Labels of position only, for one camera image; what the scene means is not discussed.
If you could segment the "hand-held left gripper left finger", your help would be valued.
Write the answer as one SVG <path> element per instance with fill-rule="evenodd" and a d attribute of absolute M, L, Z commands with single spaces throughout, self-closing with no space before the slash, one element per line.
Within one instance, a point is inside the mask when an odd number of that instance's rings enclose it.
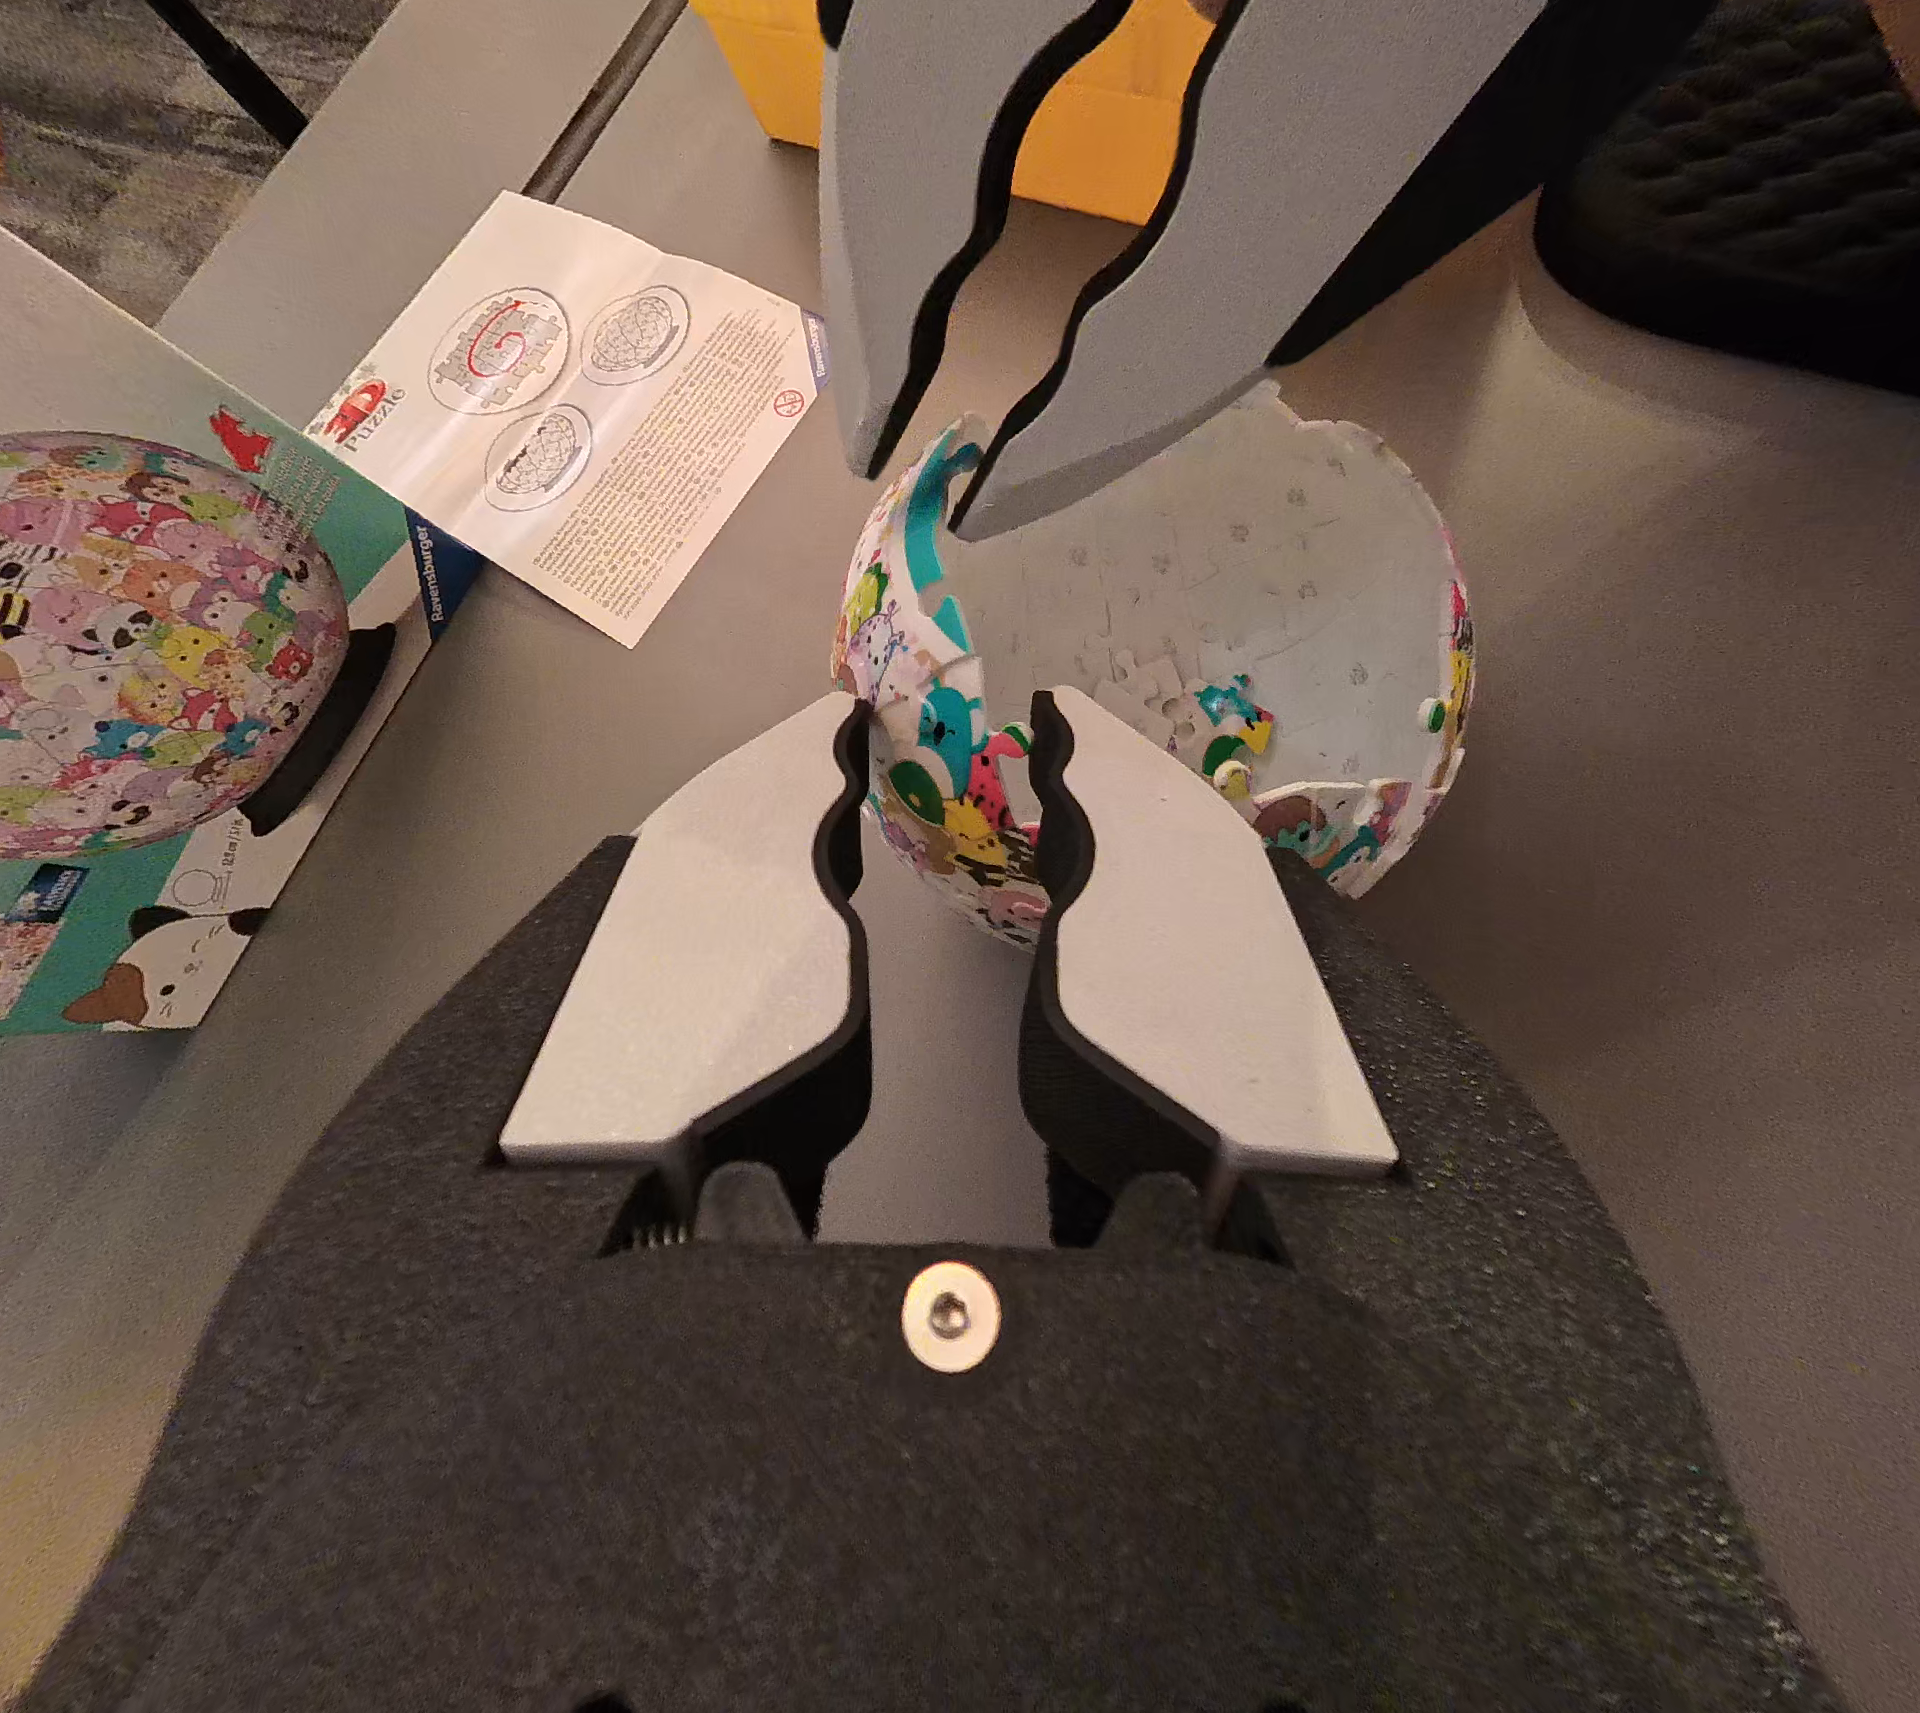
<path fill-rule="evenodd" d="M 834 1063 L 857 1075 L 869 733 L 869 704 L 827 694 L 636 826 L 500 1126 L 503 1161 L 696 1181 L 755 1106 Z"/>

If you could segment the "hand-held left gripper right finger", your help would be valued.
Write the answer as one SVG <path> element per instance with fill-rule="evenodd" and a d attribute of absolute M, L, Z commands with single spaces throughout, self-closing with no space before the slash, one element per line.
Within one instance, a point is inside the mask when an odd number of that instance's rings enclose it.
<path fill-rule="evenodd" d="M 1030 697 L 1042 938 L 1021 1106 L 1100 1191 L 1386 1175 L 1401 1149 L 1275 866 L 1204 776 L 1078 690 Z"/>

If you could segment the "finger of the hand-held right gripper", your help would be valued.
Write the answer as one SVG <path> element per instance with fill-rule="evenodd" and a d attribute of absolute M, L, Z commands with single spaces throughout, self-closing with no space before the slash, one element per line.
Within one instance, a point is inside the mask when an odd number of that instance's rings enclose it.
<path fill-rule="evenodd" d="M 1134 0 L 818 0 L 820 290 L 845 465 L 878 478 L 1009 225 L 1051 87 Z"/>
<path fill-rule="evenodd" d="M 1074 304 L 949 515 L 984 542 L 1232 407 L 1547 0 L 1237 0 L 1166 200 Z"/>

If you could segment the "colourful puzzle ball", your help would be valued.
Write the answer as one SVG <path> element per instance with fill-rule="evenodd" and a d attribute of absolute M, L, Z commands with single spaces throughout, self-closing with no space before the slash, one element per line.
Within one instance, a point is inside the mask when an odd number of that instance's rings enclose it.
<path fill-rule="evenodd" d="M 972 928 L 1042 932 L 1030 697 L 1094 697 L 1108 649 L 1188 686 L 1248 671 L 1275 713 L 1262 790 L 1232 804 L 1275 851 L 1364 897 L 1464 763 L 1477 627 L 1455 542 L 1405 460 L 1257 382 L 1064 514 L 990 542 L 948 515 L 990 445 L 941 432 L 860 531 L 831 674 L 874 713 L 864 815 Z"/>

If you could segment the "puzzle ball cardboard box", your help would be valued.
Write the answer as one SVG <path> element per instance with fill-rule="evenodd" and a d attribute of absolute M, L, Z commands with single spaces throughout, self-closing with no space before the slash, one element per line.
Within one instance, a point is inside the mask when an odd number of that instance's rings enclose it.
<path fill-rule="evenodd" d="M 196 1029 L 477 571 L 4 234 L 4 1037 Z"/>

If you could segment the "black textured wrist rest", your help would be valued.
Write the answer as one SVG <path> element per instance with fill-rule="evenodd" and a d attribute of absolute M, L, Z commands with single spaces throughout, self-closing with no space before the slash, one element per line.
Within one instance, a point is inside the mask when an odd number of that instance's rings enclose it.
<path fill-rule="evenodd" d="M 1866 0 L 1720 0 L 1535 248 L 1627 329 L 1916 400 L 1916 100 Z"/>

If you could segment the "white instruction leaflet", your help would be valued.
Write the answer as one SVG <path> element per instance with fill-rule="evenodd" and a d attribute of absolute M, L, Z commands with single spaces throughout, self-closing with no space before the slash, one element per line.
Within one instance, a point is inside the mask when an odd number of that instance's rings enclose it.
<path fill-rule="evenodd" d="M 503 189 L 304 432 L 636 646 L 823 379 L 788 298 Z"/>

